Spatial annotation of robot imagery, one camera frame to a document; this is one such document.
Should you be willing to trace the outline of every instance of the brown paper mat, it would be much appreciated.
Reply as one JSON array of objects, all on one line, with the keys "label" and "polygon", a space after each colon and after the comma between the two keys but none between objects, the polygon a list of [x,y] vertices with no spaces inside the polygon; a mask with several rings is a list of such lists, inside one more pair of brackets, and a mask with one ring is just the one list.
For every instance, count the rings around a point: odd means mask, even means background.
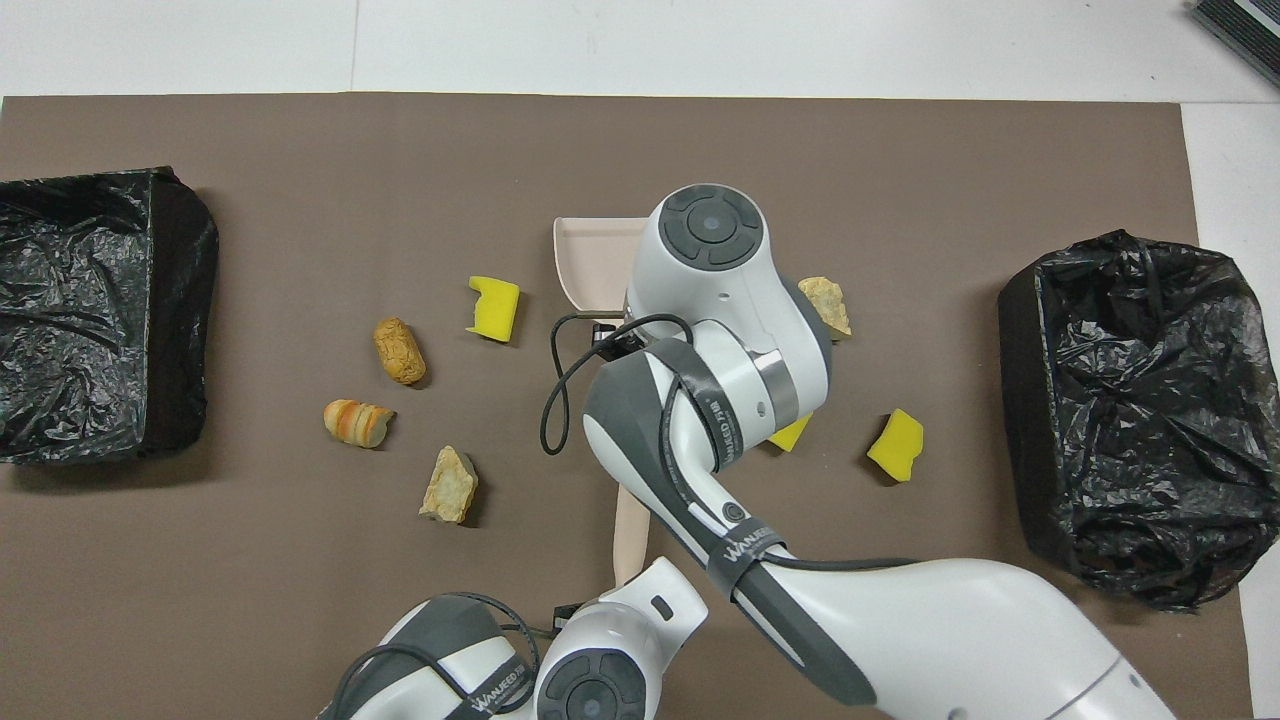
[{"label": "brown paper mat", "polygon": [[[221,228],[209,424],[168,460],[0,469],[0,716],[311,717],[428,596],[484,592],[547,624],[554,605],[605,589],[614,484],[580,425],[558,457],[536,441],[545,334],[571,309],[552,220],[643,215],[696,181],[749,192],[778,268],[838,281],[855,333],[796,451],[753,450],[724,473],[731,492],[801,556],[1044,573],[1180,717],[1249,714],[1235,594],[1160,615],[1033,559],[1001,424],[995,297],[1009,277],[1117,227],[1196,241],[1176,106],[5,100],[3,178],[157,164]],[[471,274],[524,288],[509,346],[465,332]],[[370,333],[390,314],[424,347],[422,388],[378,365]],[[585,328],[571,337],[581,347]],[[399,411],[381,450],[328,437],[320,411],[338,397]],[[901,487],[863,459],[893,407],[927,430]],[[416,515],[445,443],[483,477],[479,527]],[[667,676],[663,717],[881,716],[810,687],[664,530],[653,538],[712,610]]]}]

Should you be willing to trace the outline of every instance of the black trash bag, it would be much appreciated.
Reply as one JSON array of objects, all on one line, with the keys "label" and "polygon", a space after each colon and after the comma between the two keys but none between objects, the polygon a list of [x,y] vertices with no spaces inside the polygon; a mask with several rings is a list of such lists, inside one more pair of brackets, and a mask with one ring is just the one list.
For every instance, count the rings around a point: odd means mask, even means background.
[{"label": "black trash bag", "polygon": [[1219,252],[1124,231],[1000,293],[1023,534],[1085,584],[1193,611],[1280,529],[1280,400],[1253,291]]},{"label": "black trash bag", "polygon": [[216,264],[170,168],[0,183],[0,460],[195,442]]}]

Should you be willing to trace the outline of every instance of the yellow sponge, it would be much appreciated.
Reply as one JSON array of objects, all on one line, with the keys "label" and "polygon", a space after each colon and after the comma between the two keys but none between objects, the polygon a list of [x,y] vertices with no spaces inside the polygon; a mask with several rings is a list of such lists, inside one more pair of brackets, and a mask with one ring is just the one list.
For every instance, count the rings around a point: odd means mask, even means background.
[{"label": "yellow sponge", "polygon": [[791,452],[791,450],[796,446],[796,441],[800,439],[800,433],[804,432],[804,427],[809,424],[809,418],[813,418],[813,413],[809,413],[804,418],[800,418],[795,423],[791,423],[769,436],[769,442],[787,452]]},{"label": "yellow sponge", "polygon": [[476,324],[467,331],[498,342],[508,342],[511,328],[516,324],[520,286],[483,275],[471,275],[470,284],[471,290],[480,292],[480,299],[476,300]]},{"label": "yellow sponge", "polygon": [[895,480],[911,479],[911,464],[924,451],[924,425],[901,410],[893,410],[888,424],[867,456],[884,469]]}]

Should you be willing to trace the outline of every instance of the robotic arm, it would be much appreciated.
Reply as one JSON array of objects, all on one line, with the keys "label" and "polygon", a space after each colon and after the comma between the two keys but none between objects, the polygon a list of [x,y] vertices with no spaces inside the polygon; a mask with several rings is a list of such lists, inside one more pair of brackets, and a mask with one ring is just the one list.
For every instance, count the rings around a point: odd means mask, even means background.
[{"label": "robotic arm", "polygon": [[[831,378],[827,331],[774,270],[750,199],[717,184],[664,199],[627,307],[654,322],[631,325],[641,348],[591,386],[591,450],[813,684],[902,720],[1172,719],[1039,577],[984,560],[800,560],[719,484],[714,473],[820,406]],[[658,559],[580,607],[544,661],[530,639],[530,665],[485,605],[526,629],[483,596],[431,598],[352,664],[317,720],[649,720],[707,616]]]},{"label": "robotic arm", "polygon": [[646,342],[605,364],[584,427],[602,465],[823,692],[906,719],[1156,720],[1172,715],[1052,585],[983,560],[814,562],[716,479],[812,413],[827,331],[778,277],[768,224],[741,192],[685,187],[649,217],[632,318]]}]

